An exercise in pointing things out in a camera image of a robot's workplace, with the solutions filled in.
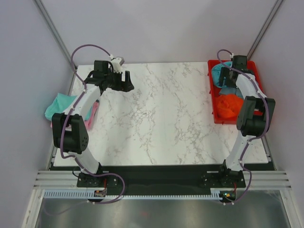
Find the orange t shirt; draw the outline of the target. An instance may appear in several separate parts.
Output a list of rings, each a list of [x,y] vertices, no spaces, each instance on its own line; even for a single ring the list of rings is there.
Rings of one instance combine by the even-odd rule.
[[[216,98],[218,116],[224,119],[238,116],[244,100],[234,94],[220,95]]]

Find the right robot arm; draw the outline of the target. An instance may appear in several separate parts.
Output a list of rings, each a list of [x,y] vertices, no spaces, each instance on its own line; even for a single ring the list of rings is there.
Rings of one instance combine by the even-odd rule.
[[[247,67],[247,56],[230,53],[231,66],[220,61],[224,66],[224,84],[238,88],[244,98],[237,117],[238,135],[229,156],[223,161],[218,183],[223,187],[233,187],[243,183],[243,170],[246,150],[253,140],[264,137],[270,127],[276,102],[268,98],[260,89],[253,71]]]

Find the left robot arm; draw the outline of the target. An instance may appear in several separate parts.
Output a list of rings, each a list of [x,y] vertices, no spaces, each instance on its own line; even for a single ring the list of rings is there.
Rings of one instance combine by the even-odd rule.
[[[112,57],[110,61],[96,60],[94,69],[82,81],[82,92],[67,109],[52,116],[54,145],[60,150],[62,159],[74,159],[81,169],[77,181],[79,188],[103,187],[105,184],[102,166],[88,148],[85,117],[106,89],[134,90],[130,72],[122,70],[123,63],[122,57]]]

